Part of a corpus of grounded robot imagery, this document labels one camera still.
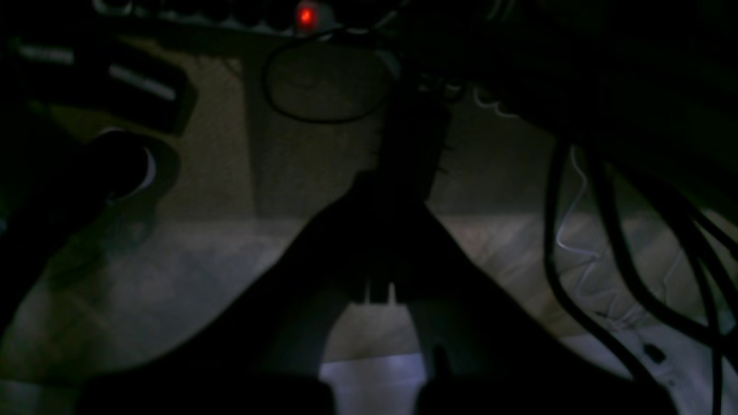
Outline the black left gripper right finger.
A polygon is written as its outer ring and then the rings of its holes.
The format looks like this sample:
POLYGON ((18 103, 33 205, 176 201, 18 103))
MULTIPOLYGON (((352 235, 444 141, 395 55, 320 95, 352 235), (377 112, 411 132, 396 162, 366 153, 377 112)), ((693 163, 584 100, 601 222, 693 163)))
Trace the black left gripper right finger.
POLYGON ((631 379, 557 341, 463 252, 414 180, 381 174, 389 271, 381 299, 408 307, 430 380, 419 414, 675 414, 669 393, 608 333, 631 379))

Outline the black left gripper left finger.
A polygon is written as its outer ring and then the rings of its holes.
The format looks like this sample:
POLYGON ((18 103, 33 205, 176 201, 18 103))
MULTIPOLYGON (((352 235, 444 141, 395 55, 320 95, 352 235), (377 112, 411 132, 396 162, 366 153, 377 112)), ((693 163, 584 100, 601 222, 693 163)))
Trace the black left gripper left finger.
POLYGON ((350 272, 375 173, 319 212, 284 254, 200 333, 154 360, 90 381, 79 414, 335 414, 321 381, 336 320, 366 284, 350 272))

